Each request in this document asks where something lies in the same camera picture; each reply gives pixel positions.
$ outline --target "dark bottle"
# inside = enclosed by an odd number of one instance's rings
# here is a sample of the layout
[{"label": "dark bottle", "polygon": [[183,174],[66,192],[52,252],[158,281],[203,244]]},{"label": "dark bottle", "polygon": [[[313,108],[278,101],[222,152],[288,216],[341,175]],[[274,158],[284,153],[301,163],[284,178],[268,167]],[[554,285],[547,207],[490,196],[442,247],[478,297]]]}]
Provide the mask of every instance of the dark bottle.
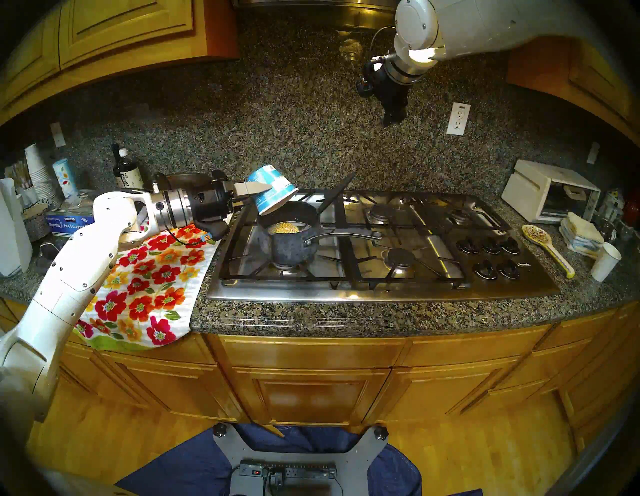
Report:
[{"label": "dark bottle", "polygon": [[113,176],[116,180],[117,188],[124,188],[124,183],[122,182],[122,178],[120,177],[120,154],[118,151],[120,150],[120,145],[118,143],[113,143],[111,145],[111,151],[113,152],[113,159],[116,163],[113,165]]},{"label": "dark bottle", "polygon": [[121,148],[118,152],[120,154],[120,177],[125,188],[141,189],[144,188],[142,183],[142,176],[140,175],[140,169],[138,165],[133,161],[129,151],[126,148]]}]

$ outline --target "stainless steel cooktop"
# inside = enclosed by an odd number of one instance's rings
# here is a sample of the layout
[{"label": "stainless steel cooktop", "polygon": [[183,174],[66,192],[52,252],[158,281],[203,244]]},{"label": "stainless steel cooktop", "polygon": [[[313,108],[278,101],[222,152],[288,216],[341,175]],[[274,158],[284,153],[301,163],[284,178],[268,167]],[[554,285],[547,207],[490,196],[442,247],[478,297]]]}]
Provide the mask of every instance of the stainless steel cooktop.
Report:
[{"label": "stainless steel cooktop", "polygon": [[[293,200],[319,206],[323,191]],[[345,192],[324,228],[360,227],[383,238],[327,237],[310,261],[282,270],[255,235],[245,207],[220,248],[208,298],[287,302],[398,302],[529,298],[559,292],[511,227],[478,197]]]}]

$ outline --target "floral towel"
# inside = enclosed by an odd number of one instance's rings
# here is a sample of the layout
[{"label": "floral towel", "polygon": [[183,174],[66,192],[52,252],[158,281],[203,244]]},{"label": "floral towel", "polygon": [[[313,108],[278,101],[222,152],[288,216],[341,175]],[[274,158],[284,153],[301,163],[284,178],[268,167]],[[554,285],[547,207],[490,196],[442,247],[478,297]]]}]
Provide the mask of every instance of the floral towel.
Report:
[{"label": "floral towel", "polygon": [[218,243],[193,225],[172,232],[185,243],[202,242],[184,246],[163,232],[118,254],[74,328],[89,346],[139,351],[172,343],[189,332],[193,305]]}]

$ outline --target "robotic arm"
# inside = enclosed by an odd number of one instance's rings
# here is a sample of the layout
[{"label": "robotic arm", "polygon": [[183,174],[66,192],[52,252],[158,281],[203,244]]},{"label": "robotic arm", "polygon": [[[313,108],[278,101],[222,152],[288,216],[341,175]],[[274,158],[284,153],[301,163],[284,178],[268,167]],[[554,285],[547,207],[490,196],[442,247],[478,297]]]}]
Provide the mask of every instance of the robotic arm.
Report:
[{"label": "robotic arm", "polygon": [[[114,191],[95,199],[95,223],[78,230],[51,264],[20,323],[0,339],[0,413],[8,414],[20,441],[34,420],[44,421],[58,384],[62,349],[120,250],[139,246],[164,228],[194,223],[214,240],[228,232],[223,221],[236,202],[270,189],[235,183],[220,172],[199,186],[169,191]],[[149,229],[140,229],[140,212]]]},{"label": "robotic arm", "polygon": [[366,62],[356,83],[361,97],[382,104],[384,126],[406,118],[409,89],[438,61],[508,50],[537,36],[584,39],[628,84],[610,43],[577,0],[400,0],[395,28],[395,52]]}]

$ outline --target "saucepan handle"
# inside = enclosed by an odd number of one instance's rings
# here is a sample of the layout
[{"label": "saucepan handle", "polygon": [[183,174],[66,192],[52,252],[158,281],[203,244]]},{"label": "saucepan handle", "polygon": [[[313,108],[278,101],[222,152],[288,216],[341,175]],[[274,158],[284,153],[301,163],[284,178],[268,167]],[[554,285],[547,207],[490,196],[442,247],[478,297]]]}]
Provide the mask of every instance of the saucepan handle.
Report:
[{"label": "saucepan handle", "polygon": [[322,237],[357,237],[359,239],[369,239],[371,241],[380,241],[382,239],[382,233],[373,232],[368,229],[332,229],[322,234],[316,234],[315,236],[308,237],[305,240],[305,246],[311,246],[316,239]]}]

